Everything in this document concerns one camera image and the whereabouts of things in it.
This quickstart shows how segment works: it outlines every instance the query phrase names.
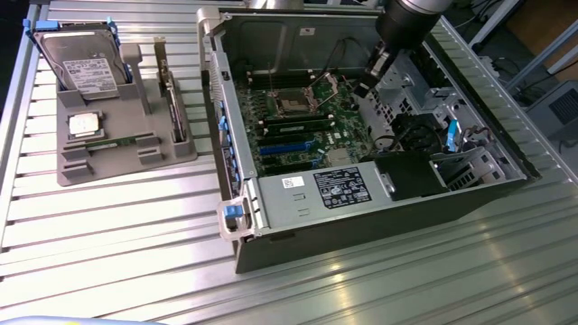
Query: circuit board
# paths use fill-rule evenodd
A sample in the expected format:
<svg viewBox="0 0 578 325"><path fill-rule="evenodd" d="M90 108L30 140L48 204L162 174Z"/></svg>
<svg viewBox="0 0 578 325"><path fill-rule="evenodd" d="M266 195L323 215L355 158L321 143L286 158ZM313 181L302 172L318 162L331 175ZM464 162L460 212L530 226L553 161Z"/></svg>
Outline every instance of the circuit board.
<svg viewBox="0 0 578 325"><path fill-rule="evenodd" d="M370 153L373 142L365 132L366 127L359 112L353 108L347 81L341 76L333 76L333 80L339 81L337 94L334 93L334 85L329 80L321 80L311 87L318 104L330 99L314 109L311 109L314 106L310 106L309 110L298 100L289 101L293 103L291 108L281 110L271 89L255 90L246 85L237 85L250 148L261 176L349 165L357 163ZM291 98L294 94L303 93L303 91L302 87L274 89L277 98ZM263 141L274 136L267 137L267 134L263 134L262 121L265 119L283 121L283 118L291 119L294 116L305 116L306 118L330 116L331 126L323 131L313 132L293 127L295 133L299 133L298 136L306 139L306 150L263 154ZM286 125L299 125L299 123L287 123Z"/></svg>

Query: green circuit board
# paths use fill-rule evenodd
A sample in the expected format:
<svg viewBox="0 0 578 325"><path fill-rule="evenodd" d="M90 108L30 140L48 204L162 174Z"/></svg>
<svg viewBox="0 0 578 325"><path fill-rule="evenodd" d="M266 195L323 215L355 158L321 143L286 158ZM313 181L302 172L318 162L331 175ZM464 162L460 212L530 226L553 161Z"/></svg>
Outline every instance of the green circuit board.
<svg viewBox="0 0 578 325"><path fill-rule="evenodd" d="M279 113L275 105L275 98L270 90L254 90L247 86L237 85L238 98L242 106L242 116L245 120L246 132L250 141L251 153L259 176L270 176L283 172L271 172L271 165L287 166L307 162L313 163L313 169L335 166L331 156L338 154L347 158L342 164L357 163L373 150L373 142L367 136L365 123L359 112L351 110L350 89L345 81L338 82L338 94L317 109L315 112L286 112ZM278 93L303 92L303 88L275 89ZM327 80L322 80L313 86L314 98L318 103L334 94L333 85ZM258 141L265 138L262 135L262 125L259 121L265 118L289 118L293 116L327 116L333 115L333 126L327 131L303 132L310 139L311 146L305 152L289 152L271 155L261 155Z"/></svg>

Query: motherboard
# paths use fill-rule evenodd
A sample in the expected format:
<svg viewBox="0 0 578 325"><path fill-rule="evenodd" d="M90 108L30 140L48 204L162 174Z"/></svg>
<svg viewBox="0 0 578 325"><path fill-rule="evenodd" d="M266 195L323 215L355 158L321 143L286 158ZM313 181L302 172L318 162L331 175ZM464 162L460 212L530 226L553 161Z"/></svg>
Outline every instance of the motherboard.
<svg viewBox="0 0 578 325"><path fill-rule="evenodd" d="M261 176L350 165L373 151L343 76L253 77L237 93Z"/></svg>

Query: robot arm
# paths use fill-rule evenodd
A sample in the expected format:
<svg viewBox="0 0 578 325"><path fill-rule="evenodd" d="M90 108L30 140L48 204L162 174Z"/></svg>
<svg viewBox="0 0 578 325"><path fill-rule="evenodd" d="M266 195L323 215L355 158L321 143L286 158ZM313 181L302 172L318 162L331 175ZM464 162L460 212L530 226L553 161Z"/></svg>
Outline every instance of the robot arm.
<svg viewBox="0 0 578 325"><path fill-rule="evenodd" d="M380 15L375 29L382 41L375 46L365 75L354 93L363 97L375 87L402 49L422 44L442 12L453 0L389 0Z"/></svg>

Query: slatted metal surface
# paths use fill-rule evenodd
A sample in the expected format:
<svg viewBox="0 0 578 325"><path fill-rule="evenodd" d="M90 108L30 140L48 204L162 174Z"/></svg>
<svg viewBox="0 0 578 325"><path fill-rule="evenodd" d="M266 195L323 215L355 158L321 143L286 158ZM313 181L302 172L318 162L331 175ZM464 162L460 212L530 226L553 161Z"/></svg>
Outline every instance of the slatted metal surface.
<svg viewBox="0 0 578 325"><path fill-rule="evenodd" d="M218 236L214 213L219 188L194 24L202 3L217 2L54 1L46 11L64 21L113 16L122 41L145 44L151 78L153 37L167 38L203 155L177 167L59 187L55 76L39 60L28 114L16 127L20 150L12 151L0 320L55 315L167 324L577 322L576 177L442 24L434 36L482 89L542 180L454 223L234 274L234 250Z"/></svg>

